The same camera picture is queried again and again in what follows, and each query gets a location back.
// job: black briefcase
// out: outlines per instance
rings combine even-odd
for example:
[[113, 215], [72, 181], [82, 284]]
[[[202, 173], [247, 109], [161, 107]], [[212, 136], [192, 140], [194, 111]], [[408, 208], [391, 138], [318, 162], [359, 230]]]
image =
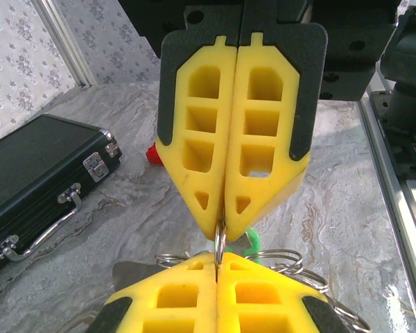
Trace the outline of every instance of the black briefcase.
[[77, 214], [121, 155], [110, 131], [47, 114], [0, 139], [0, 269]]

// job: yellow foam pad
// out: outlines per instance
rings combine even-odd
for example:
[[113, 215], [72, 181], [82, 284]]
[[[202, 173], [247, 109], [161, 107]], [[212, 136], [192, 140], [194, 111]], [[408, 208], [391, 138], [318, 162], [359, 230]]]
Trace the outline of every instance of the yellow foam pad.
[[156, 147], [204, 235], [223, 215], [225, 163], [237, 48], [225, 36], [198, 50], [177, 71], [173, 141]]
[[304, 296], [327, 299], [299, 282], [232, 253], [214, 274], [199, 255], [118, 291], [132, 303], [117, 333], [318, 333]]
[[250, 46], [219, 36], [177, 71], [173, 141], [157, 151], [205, 236], [225, 208], [238, 239], [300, 186], [309, 154], [289, 157], [300, 75], [253, 33]]

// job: marble surface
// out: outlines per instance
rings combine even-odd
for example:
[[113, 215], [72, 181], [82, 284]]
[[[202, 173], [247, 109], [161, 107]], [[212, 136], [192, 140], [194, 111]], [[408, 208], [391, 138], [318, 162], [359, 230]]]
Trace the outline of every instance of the marble surface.
[[[79, 215], [32, 257], [0, 272], [0, 332], [83, 332], [114, 292], [121, 260], [210, 248], [163, 167], [155, 135], [158, 83], [75, 90], [50, 113], [109, 128], [122, 164]], [[406, 275], [353, 103], [321, 103], [302, 188], [256, 227], [262, 248], [291, 248], [374, 332], [416, 332]]]

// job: floral wallpaper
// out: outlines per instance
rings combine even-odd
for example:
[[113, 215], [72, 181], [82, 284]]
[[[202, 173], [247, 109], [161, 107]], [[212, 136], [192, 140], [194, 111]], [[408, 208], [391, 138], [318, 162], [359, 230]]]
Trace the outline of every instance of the floral wallpaper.
[[0, 137], [74, 85], [31, 0], [0, 0]]
[[159, 59], [117, 0], [56, 0], [98, 83], [159, 79]]

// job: red object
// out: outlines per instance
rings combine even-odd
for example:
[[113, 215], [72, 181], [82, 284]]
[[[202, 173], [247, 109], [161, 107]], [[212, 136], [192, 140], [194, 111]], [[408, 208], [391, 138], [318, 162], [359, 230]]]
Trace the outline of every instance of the red object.
[[155, 143], [146, 151], [146, 158], [151, 164], [164, 165], [160, 159], [157, 149], [155, 148]]

